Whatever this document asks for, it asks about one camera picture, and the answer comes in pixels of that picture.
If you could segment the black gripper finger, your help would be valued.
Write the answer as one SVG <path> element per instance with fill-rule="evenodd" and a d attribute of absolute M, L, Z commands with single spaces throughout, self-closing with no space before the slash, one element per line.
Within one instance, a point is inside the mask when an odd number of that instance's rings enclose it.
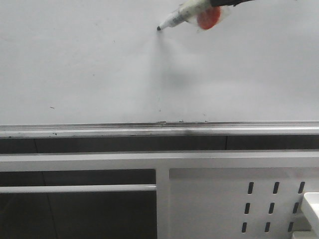
<path fill-rule="evenodd" d="M 210 0 L 212 7 L 218 6 L 237 6 L 241 3 L 248 2 L 251 0 Z"/>

